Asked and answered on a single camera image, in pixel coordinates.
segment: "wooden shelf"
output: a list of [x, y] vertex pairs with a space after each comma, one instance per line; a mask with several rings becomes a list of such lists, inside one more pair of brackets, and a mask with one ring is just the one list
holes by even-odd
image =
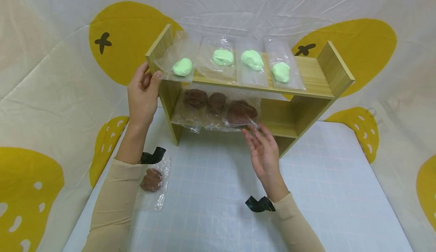
[[[263, 60], [264, 62], [268, 61], [266, 54], [263, 54]], [[298, 64], [299, 69], [304, 69], [304, 71], [301, 72], [301, 76], [304, 81], [304, 85], [306, 86], [306, 90], [285, 89], [285, 88], [274, 87], [273, 84], [274, 78], [273, 75], [271, 74], [271, 71], [269, 70], [268, 64], [265, 64], [265, 71], [268, 76], [268, 85], [269, 85], [268, 88], [239, 86], [236, 84], [229, 84], [236, 80], [235, 77], [229, 78], [229, 83], [217, 82], [214, 80], [207, 79], [198, 70], [195, 70], [195, 74], [193, 76], [192, 82], [198, 84], [204, 84], [204, 85], [211, 85], [211, 86], [226, 86], [232, 88], [241, 88], [241, 89], [249, 89], [249, 90], [280, 93], [280, 94], [291, 94], [296, 96], [327, 98], [330, 100], [335, 98], [332, 91], [330, 90], [330, 85], [327, 82], [327, 79], [324, 76], [324, 73], [321, 67], [319, 66], [319, 63], [316, 60], [316, 58], [297, 56], [295, 57], [295, 60]]]
[[[146, 54], [152, 73], [159, 70], [154, 60], [163, 57], [172, 42], [173, 36], [171, 27], [168, 24]], [[266, 54], [263, 54], [263, 59], [264, 62], [267, 62]], [[275, 88], [267, 64], [265, 64], [265, 71], [268, 74], [268, 88], [216, 82], [207, 79], [197, 70], [193, 77], [193, 83], [294, 95], [291, 101], [262, 99], [261, 102], [262, 121], [274, 135], [279, 146], [279, 154], [282, 156], [354, 82], [353, 75], [331, 42], [326, 43], [317, 58], [297, 56], [296, 62], [307, 89], [305, 91]], [[180, 142], [184, 128], [172, 124], [171, 117], [181, 88], [180, 82], [169, 80], [162, 81], [159, 88], [159, 97], [177, 145]]]

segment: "brown clay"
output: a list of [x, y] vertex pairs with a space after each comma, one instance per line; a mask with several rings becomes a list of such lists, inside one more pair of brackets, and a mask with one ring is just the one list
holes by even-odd
[[200, 89], [189, 89], [185, 91], [183, 103], [190, 108], [203, 108], [207, 104], [207, 93]]
[[256, 108], [245, 100], [232, 101], [227, 109], [227, 121], [230, 124], [247, 125], [255, 121], [257, 116]]
[[147, 169], [147, 174], [144, 176], [141, 188], [144, 191], [158, 191], [162, 186], [163, 176], [157, 169]]
[[207, 102], [207, 110], [212, 114], [221, 115], [225, 104], [226, 95], [215, 92], [209, 97], [209, 101]]

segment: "grid cutting mat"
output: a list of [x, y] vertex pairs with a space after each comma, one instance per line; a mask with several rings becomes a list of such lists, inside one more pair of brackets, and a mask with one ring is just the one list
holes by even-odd
[[[162, 146], [172, 156], [164, 209], [135, 211], [129, 251], [286, 251], [269, 214], [253, 213], [244, 204], [250, 195], [260, 199], [265, 194], [243, 136], [185, 132], [175, 147], [162, 137], [169, 136], [164, 124], [154, 122], [148, 135], [159, 135], [149, 151]], [[412, 251], [355, 134], [345, 125], [315, 123], [280, 165], [326, 251]], [[83, 247], [100, 186], [64, 251]]]

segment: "black wristband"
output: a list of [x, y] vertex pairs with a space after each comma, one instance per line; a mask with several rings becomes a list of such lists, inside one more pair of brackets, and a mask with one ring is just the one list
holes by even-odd
[[273, 203], [267, 197], [262, 197], [259, 201], [257, 201], [254, 197], [250, 196], [250, 198], [248, 198], [246, 201], [246, 205], [252, 212], [276, 211]]

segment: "hand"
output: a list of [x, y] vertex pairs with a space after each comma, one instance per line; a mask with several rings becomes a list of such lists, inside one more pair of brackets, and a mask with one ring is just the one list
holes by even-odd
[[279, 147], [271, 132], [263, 124], [259, 127], [265, 136], [252, 126], [249, 128], [255, 136], [252, 136], [246, 129], [243, 129], [243, 133], [251, 151], [251, 163], [266, 195], [272, 202], [278, 202], [289, 194], [280, 174]]
[[131, 128], [141, 130], [148, 129], [157, 109], [157, 96], [162, 73], [157, 71], [153, 76], [148, 70], [148, 63], [145, 62], [136, 70], [132, 80], [127, 87], [129, 98]]

